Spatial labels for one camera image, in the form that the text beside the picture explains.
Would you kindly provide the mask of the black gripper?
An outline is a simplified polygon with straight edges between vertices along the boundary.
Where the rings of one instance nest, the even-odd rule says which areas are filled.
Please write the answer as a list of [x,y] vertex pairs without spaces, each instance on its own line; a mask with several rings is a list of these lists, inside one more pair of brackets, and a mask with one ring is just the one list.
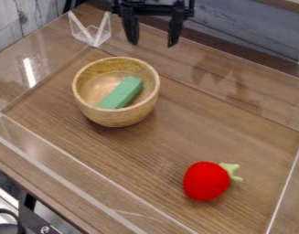
[[128,42],[138,44],[139,20],[136,15],[170,16],[167,46],[171,48],[178,44],[183,20],[194,16],[195,0],[112,0],[111,12],[122,16],[122,25]]

